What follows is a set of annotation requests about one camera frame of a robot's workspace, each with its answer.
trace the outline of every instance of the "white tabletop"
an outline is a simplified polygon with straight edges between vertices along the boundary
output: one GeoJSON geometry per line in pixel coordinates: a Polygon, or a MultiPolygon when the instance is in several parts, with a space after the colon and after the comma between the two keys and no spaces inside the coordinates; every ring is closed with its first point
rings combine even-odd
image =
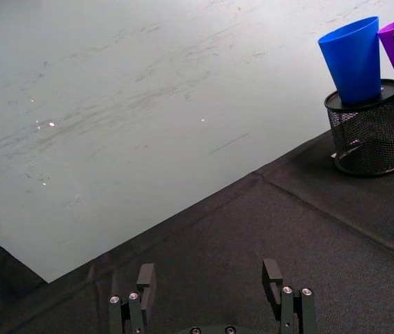
{"type": "Polygon", "coordinates": [[[327,130],[317,39],[394,20],[334,2],[0,1],[0,245],[51,281],[327,130]]]}

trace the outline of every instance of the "black wire mesh cup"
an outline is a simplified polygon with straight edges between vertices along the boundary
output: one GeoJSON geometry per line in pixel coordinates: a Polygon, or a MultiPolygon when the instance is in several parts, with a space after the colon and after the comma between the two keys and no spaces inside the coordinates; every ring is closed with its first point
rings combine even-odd
{"type": "Polygon", "coordinates": [[[334,92],[324,105],[339,170],[358,176],[394,171],[394,80],[382,79],[381,95],[372,100],[346,105],[334,92]]]}

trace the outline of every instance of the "bolt head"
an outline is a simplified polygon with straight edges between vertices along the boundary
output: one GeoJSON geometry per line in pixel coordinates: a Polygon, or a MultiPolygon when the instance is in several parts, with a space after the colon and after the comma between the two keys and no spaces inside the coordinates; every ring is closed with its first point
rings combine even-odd
{"type": "Polygon", "coordinates": [[[136,292],[132,292],[130,295],[129,295],[129,299],[131,299],[131,300],[135,300],[135,299],[137,299],[139,297],[139,294],[137,294],[136,292]]]}
{"type": "Polygon", "coordinates": [[[118,296],[113,296],[113,297],[111,297],[111,298],[109,299],[109,301],[110,301],[112,304],[117,304],[117,302],[120,301],[120,297],[118,297],[118,296]]]}
{"type": "Polygon", "coordinates": [[[226,334],[236,334],[236,328],[233,326],[228,326],[225,328],[225,333],[226,334]]]}
{"type": "Polygon", "coordinates": [[[310,296],[312,294],[311,290],[307,288],[302,289],[302,293],[306,296],[310,296]]]}

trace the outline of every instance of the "black tablecloth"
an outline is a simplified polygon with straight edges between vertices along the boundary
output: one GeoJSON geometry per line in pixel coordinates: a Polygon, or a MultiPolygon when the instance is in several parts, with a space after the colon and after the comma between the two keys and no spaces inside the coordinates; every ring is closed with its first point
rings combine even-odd
{"type": "Polygon", "coordinates": [[[315,291],[319,333],[394,333],[394,173],[339,173],[329,132],[0,311],[0,333],[108,333],[107,300],[157,265],[149,333],[236,324],[277,333],[261,285],[315,291]]]}

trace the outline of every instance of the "table surface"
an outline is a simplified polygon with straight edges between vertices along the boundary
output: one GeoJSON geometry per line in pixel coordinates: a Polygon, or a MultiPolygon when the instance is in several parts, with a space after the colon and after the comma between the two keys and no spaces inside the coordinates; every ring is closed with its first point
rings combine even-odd
{"type": "Polygon", "coordinates": [[[373,15],[394,1],[0,0],[0,245],[50,282],[326,131],[317,39],[373,15]]]}
{"type": "Polygon", "coordinates": [[[319,333],[394,333],[394,173],[333,166],[325,133],[0,312],[0,333],[107,333],[107,300],[157,265],[149,333],[235,324],[277,333],[261,285],[315,292],[319,333]]]}

